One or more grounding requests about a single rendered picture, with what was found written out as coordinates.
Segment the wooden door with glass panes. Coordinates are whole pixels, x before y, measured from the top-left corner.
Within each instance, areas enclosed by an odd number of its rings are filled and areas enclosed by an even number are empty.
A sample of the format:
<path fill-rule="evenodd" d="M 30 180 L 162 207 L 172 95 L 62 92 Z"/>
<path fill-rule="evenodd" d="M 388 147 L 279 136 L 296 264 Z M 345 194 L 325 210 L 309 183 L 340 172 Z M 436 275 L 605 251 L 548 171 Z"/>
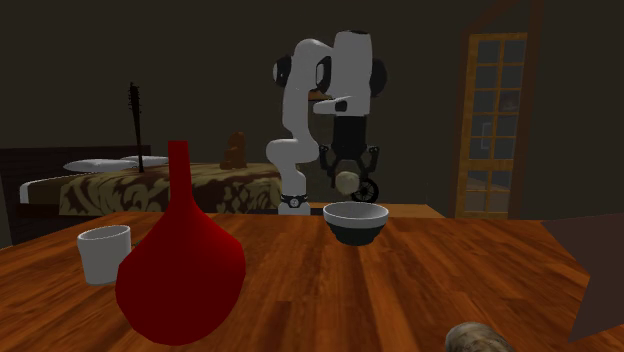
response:
<path fill-rule="evenodd" d="M 508 217 L 527 35 L 468 41 L 456 204 L 458 218 Z"/>

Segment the white bowl with dark outside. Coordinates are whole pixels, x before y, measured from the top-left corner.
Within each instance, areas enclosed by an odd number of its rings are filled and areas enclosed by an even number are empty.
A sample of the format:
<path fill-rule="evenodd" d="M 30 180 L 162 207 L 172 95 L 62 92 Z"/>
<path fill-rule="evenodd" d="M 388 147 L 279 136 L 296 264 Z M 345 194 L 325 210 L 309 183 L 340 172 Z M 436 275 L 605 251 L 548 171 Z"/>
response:
<path fill-rule="evenodd" d="M 346 245 L 371 244 L 389 217 L 381 205 L 365 202 L 335 202 L 323 207 L 323 217 L 335 238 Z"/>

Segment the beige round potato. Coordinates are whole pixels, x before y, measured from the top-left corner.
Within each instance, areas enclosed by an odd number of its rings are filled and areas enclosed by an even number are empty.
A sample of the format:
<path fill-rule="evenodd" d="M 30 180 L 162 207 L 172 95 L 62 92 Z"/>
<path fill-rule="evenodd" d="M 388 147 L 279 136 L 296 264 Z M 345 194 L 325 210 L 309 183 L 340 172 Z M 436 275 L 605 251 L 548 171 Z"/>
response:
<path fill-rule="evenodd" d="M 351 195 L 360 189 L 360 177 L 351 171 L 341 171 L 335 177 L 335 187 L 342 195 Z"/>

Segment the white cup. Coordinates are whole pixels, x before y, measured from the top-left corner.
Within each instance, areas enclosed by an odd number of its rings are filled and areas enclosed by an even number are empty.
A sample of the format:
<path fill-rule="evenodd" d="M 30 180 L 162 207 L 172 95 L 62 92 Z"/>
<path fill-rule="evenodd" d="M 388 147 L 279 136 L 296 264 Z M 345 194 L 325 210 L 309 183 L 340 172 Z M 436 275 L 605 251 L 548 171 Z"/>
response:
<path fill-rule="evenodd" d="M 131 252 L 131 229 L 110 225 L 77 236 L 77 247 L 88 285 L 115 283 L 120 263 Z"/>

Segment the beige-brown mottled round object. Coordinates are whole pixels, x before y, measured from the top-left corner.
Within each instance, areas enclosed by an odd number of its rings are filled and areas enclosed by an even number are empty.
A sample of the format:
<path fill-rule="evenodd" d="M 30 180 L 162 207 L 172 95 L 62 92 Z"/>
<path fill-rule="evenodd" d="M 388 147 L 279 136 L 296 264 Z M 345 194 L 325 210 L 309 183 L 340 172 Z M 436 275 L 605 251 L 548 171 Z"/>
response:
<path fill-rule="evenodd" d="M 464 322 L 451 328 L 445 339 L 446 352 L 516 352 L 493 328 L 479 322 Z"/>

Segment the red long-necked vase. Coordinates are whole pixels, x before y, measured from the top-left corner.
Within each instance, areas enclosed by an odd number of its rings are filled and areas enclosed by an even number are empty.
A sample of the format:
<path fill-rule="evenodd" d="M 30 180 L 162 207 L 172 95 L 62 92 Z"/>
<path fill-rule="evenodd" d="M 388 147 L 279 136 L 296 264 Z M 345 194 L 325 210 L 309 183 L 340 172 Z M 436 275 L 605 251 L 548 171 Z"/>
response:
<path fill-rule="evenodd" d="M 116 302 L 131 327 L 181 346 L 213 332 L 235 306 L 246 275 L 238 240 L 196 204 L 186 141 L 170 141 L 169 204 L 121 262 Z"/>

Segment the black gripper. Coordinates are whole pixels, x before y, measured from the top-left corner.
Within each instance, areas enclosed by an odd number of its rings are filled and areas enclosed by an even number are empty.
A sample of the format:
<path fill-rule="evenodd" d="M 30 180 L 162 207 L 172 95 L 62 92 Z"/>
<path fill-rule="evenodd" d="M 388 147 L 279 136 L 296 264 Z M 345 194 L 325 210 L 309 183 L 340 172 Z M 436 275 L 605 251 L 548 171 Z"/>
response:
<path fill-rule="evenodd" d="M 360 178 L 367 179 L 370 173 L 377 169 L 380 148 L 378 146 L 368 146 L 366 143 L 366 116 L 335 116 L 333 126 L 333 138 L 331 149 L 335 159 L 332 163 L 328 161 L 330 147 L 319 146 L 320 167 L 331 179 L 331 184 L 335 184 L 336 167 L 340 161 L 351 160 L 360 164 Z M 367 150 L 370 156 L 369 163 L 365 164 L 362 155 Z"/>

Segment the bed with patterned brown cover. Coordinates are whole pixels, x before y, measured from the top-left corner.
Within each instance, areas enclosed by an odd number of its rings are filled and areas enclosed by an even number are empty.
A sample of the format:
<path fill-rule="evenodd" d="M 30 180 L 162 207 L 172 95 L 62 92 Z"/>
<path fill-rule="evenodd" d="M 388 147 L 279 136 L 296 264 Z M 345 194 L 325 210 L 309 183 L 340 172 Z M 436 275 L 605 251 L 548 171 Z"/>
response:
<path fill-rule="evenodd" d="M 114 212 L 162 212 L 169 203 L 169 166 L 143 150 L 135 165 L 134 147 L 0 149 L 0 177 L 12 241 Z M 190 166 L 193 196 L 206 213 L 273 210 L 281 179 L 270 163 L 224 169 L 214 163 Z"/>

